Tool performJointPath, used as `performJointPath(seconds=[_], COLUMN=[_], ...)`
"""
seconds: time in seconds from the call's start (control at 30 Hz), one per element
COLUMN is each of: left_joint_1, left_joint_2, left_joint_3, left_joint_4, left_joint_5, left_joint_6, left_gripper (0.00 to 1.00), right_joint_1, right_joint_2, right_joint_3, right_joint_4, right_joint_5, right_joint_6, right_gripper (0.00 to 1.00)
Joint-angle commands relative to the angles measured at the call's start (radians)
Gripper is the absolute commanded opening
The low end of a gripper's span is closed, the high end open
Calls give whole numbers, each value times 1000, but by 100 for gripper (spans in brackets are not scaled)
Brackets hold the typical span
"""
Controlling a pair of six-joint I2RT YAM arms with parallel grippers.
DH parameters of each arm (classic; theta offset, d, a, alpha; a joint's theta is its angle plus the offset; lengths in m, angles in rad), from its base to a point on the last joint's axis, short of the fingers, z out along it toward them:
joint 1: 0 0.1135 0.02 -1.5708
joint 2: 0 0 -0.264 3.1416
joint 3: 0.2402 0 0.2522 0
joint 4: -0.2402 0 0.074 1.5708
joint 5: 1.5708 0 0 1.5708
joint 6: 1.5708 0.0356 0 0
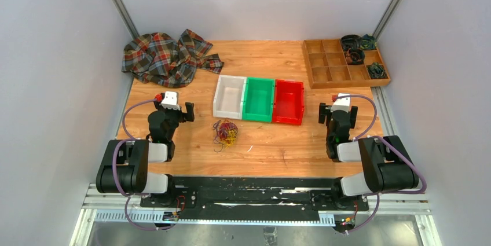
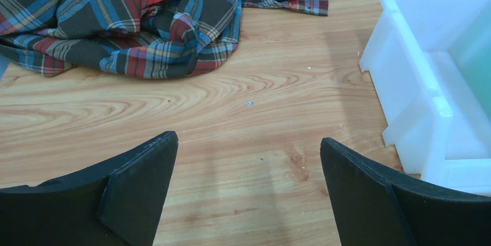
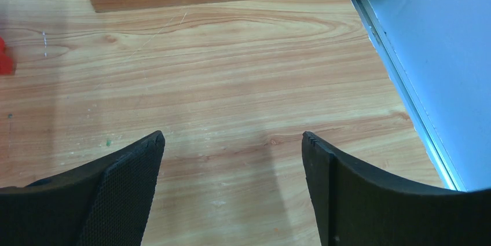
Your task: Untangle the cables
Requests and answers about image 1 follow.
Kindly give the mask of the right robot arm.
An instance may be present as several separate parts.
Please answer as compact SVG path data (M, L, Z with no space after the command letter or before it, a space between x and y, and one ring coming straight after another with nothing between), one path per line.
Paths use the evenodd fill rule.
M360 162L362 172L334 181L332 204L344 210L354 197L365 194L415 189L420 178L399 136L351 139L357 107L319 104L318 122L327 127L326 151L338 163Z

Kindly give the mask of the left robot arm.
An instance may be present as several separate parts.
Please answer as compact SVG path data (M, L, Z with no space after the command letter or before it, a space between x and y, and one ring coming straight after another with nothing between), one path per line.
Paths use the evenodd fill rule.
M173 136L181 123L193 122L194 104L185 103L185 111L165 100L145 100L127 109L123 119L134 108L152 103L156 110L148 116L149 138L113 139L107 144L96 176L96 188L100 193L120 193L124 197L133 194L155 194L155 200L163 207L171 207L177 201L177 191L172 188L169 174L149 171L150 163L172 161L175 152Z

